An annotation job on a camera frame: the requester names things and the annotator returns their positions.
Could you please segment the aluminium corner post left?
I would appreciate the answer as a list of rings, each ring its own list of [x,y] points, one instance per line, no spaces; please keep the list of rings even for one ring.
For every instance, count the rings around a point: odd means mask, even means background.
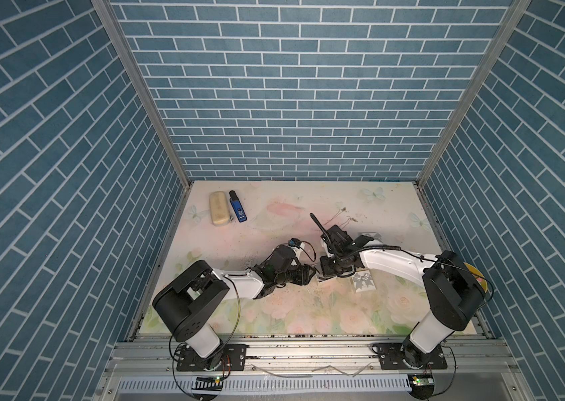
[[[165,126],[163,119],[160,116],[160,112],[155,104],[155,101],[153,100],[150,90],[145,83],[145,79],[141,73],[140,67],[135,60],[133,52],[127,39],[125,38],[120,22],[115,15],[115,11],[113,10],[110,1],[93,0],[92,4],[94,6],[95,12],[100,19],[100,22],[105,29],[105,32],[108,34],[110,41],[113,44],[116,53],[118,54],[120,63],[122,63],[125,72],[130,79],[130,83],[132,83],[133,87],[135,88],[140,103],[142,104],[145,113],[149,117],[150,123],[155,129],[160,143],[167,153],[171,165],[174,167],[176,175],[180,179],[180,182],[185,188],[185,191],[190,190],[190,179],[187,176],[185,168],[180,162],[173,142],[170,138],[169,132]]]

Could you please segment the aluminium front rail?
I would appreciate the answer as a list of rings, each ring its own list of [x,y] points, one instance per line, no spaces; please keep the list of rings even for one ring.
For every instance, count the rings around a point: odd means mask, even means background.
[[[98,400],[530,400],[506,343],[447,339],[429,365],[399,361],[396,337],[240,337],[210,369],[163,337],[120,343]]]

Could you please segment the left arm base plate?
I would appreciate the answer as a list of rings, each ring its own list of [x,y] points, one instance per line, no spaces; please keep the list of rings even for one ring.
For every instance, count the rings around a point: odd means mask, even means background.
[[[229,344],[220,346],[208,357],[200,357],[188,344],[175,351],[178,372],[229,372],[244,370],[247,359],[247,345]]]

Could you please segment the yellow pen cup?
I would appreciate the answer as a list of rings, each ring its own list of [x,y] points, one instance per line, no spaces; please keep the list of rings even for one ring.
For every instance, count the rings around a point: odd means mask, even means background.
[[[479,282],[479,285],[481,285],[482,289],[484,290],[484,293],[487,294],[489,292],[488,282],[485,279],[484,275],[476,267],[470,265],[469,263],[465,263],[464,265],[469,270],[469,272],[474,276],[477,282]]]

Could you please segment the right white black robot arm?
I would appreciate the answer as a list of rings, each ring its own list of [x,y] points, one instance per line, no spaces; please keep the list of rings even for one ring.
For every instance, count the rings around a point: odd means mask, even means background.
[[[388,272],[425,290],[429,312],[404,341],[402,352],[407,357],[432,354],[451,334],[464,331],[475,312],[487,302],[487,280],[472,272],[454,252],[417,254],[366,235],[353,239],[336,225],[319,229],[327,252],[320,259],[323,278],[368,269]]]

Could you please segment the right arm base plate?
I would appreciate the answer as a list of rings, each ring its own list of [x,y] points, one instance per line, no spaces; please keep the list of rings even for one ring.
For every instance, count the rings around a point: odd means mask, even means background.
[[[424,353],[406,339],[402,343],[375,343],[370,350],[378,359],[382,370],[445,370],[448,363],[442,347]]]

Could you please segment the aluminium corner post right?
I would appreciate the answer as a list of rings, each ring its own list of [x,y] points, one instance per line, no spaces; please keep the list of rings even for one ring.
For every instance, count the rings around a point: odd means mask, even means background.
[[[481,61],[469,81],[468,87],[459,98],[459,103],[450,114],[446,127],[444,127],[441,131],[441,135],[436,145],[432,148],[432,152],[427,159],[423,170],[421,170],[415,181],[415,186],[418,190],[424,190],[427,181],[433,174],[434,168],[438,164],[449,143],[454,138],[456,130],[458,130],[460,123],[467,115],[474,99],[481,90],[484,82],[486,82],[489,73],[495,66],[496,61],[508,43],[508,40],[516,26],[521,21],[530,3],[531,0],[514,0],[506,10],[503,20],[496,31],[496,35],[489,42]]]

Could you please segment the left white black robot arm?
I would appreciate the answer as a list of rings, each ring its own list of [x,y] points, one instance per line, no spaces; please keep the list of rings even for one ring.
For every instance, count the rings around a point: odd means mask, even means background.
[[[242,273],[218,270],[203,260],[194,262],[155,295],[152,307],[175,341],[202,359],[212,358],[223,342],[208,321],[221,303],[261,299],[288,284],[307,286],[317,269],[300,261],[302,251],[282,244]]]

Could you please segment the aluminium corner post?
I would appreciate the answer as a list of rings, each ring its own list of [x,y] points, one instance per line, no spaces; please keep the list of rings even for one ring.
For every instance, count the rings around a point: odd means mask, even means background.
[[[446,127],[444,127],[441,131],[441,135],[436,145],[432,148],[432,152],[427,159],[423,170],[421,170],[415,181],[415,186],[418,190],[424,190],[427,181],[433,174],[434,168],[438,164],[449,143],[454,138],[456,130],[458,130],[460,123],[467,115],[474,99],[481,90],[484,82],[486,82],[489,73],[495,66],[496,61],[508,43],[508,40],[516,26],[521,21],[530,3],[531,0],[514,0],[506,10],[503,20],[496,31],[496,35],[489,42],[481,61],[469,81],[468,87],[459,98],[459,103],[450,114]]]
[[[165,126],[163,119],[160,116],[160,112],[155,104],[155,101],[153,100],[150,90],[145,83],[145,79],[141,73],[140,67],[135,60],[133,52],[127,39],[125,38],[120,22],[115,15],[115,11],[113,10],[110,1],[93,0],[92,4],[94,6],[95,12],[100,19],[100,22],[105,29],[105,32],[108,34],[110,41],[113,44],[116,53],[118,54],[120,63],[122,63],[125,72],[130,79],[130,83],[132,83],[133,87],[135,88],[140,103],[142,104],[145,113],[149,117],[150,123],[155,129],[160,143],[167,153],[171,165],[174,167],[176,175],[180,179],[180,182],[185,188],[185,191],[190,190],[190,179],[187,176],[185,168],[180,162],[173,142],[170,138],[169,132]]]

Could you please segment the beige zippered pencil case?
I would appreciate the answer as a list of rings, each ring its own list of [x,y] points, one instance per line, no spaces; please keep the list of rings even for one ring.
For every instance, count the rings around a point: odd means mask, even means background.
[[[222,227],[232,220],[229,211],[227,195],[223,191],[215,191],[210,194],[210,218],[214,226]]]

